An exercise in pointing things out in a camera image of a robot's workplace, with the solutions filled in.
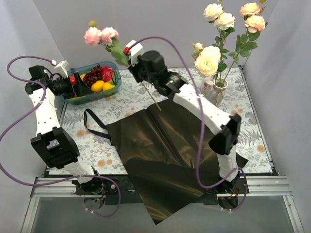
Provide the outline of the pink double rose stem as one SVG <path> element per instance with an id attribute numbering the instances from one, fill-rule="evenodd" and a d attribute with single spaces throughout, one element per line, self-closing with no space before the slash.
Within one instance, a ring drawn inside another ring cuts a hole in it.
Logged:
<path id="1" fill-rule="evenodd" d="M 84 35 L 85 43 L 90 46 L 102 45 L 114 57 L 117 64 L 129 68 L 129 46 L 123 47 L 119 41 L 119 33 L 113 27 L 100 29 L 97 22 L 91 20 Z"/>

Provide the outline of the peach rose stem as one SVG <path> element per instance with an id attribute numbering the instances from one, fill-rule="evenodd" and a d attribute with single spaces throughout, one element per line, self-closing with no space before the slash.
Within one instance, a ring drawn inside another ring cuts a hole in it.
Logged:
<path id="1" fill-rule="evenodd" d="M 258 0 L 257 2 L 247 3 L 240 8 L 240 15 L 244 19 L 245 32 L 237 35 L 235 50 L 229 54 L 233 62 L 224 76 L 224 80 L 226 80 L 233 65 L 239 63 L 240 57 L 248 58 L 251 55 L 251 50 L 258 47 L 255 41 L 268 25 L 261 15 L 265 10 L 265 2 L 265 0 Z"/>

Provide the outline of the cream bud flower stem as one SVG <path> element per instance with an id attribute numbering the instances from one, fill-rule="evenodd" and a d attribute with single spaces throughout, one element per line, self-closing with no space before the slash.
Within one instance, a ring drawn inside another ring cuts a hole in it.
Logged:
<path id="1" fill-rule="evenodd" d="M 210 24 L 213 24 L 217 31 L 218 35 L 215 37 L 215 45 L 220 49 L 220 62 L 218 73 L 215 75 L 215 83 L 219 87 L 225 86 L 225 81 L 222 77 L 222 72 L 226 69 L 227 65 L 224 62 L 224 59 L 227 59 L 226 53 L 229 53 L 229 50 L 224 48 L 226 43 L 226 38 L 234 30 L 235 17 L 231 13 L 226 13 L 224 11 L 224 5 L 222 0 L 218 0 L 217 3 L 208 4 L 204 9 L 204 18 Z"/>

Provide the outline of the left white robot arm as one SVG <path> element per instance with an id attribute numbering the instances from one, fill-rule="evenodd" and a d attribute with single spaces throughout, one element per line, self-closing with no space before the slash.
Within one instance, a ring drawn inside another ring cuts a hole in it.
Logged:
<path id="1" fill-rule="evenodd" d="M 55 108 L 55 97 L 74 97 L 73 83 L 68 77 L 52 80 L 44 66 L 29 68 L 30 83 L 25 85 L 34 106 L 37 130 L 31 145 L 49 168 L 63 169 L 77 179 L 72 183 L 85 192 L 99 194 L 104 183 L 97 171 L 80 157 L 79 149 L 71 136 L 60 126 Z"/>

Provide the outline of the black paper cone wrapper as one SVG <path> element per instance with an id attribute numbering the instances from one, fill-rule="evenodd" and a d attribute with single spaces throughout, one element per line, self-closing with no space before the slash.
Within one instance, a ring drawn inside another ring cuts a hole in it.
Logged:
<path id="1" fill-rule="evenodd" d="M 192 203 L 220 180 L 213 133 L 205 129 L 199 176 L 195 163 L 201 121 L 184 107 L 164 100 L 108 124 L 118 155 L 153 222 Z"/>

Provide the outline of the white rose stem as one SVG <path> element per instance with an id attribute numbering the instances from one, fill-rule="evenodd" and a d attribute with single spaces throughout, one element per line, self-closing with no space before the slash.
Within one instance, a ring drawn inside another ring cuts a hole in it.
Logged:
<path id="1" fill-rule="evenodd" d="M 223 55 L 218 46 L 203 47 L 203 44 L 196 43 L 194 46 L 195 67 L 204 77 L 210 77 L 214 82 L 221 77 L 227 65 L 223 61 Z"/>

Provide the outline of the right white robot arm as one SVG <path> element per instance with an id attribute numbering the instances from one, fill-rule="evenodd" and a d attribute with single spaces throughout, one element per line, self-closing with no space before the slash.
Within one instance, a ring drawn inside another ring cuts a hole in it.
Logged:
<path id="1" fill-rule="evenodd" d="M 241 128 L 241 117 L 220 110 L 198 94 L 197 88 L 189 84 L 183 76 L 168 71 L 159 52 L 126 48 L 124 53 L 129 56 L 128 69 L 138 83 L 143 81 L 150 83 L 160 95 L 181 105 L 201 120 L 201 135 L 195 165 L 196 176 L 199 176 L 204 130 L 209 128 L 213 133 L 214 136 L 208 144 L 216 153 L 221 179 L 216 184 L 199 183 L 199 185 L 204 189 L 216 187 L 219 191 L 233 192 L 238 186 L 239 179 L 236 144 Z"/>

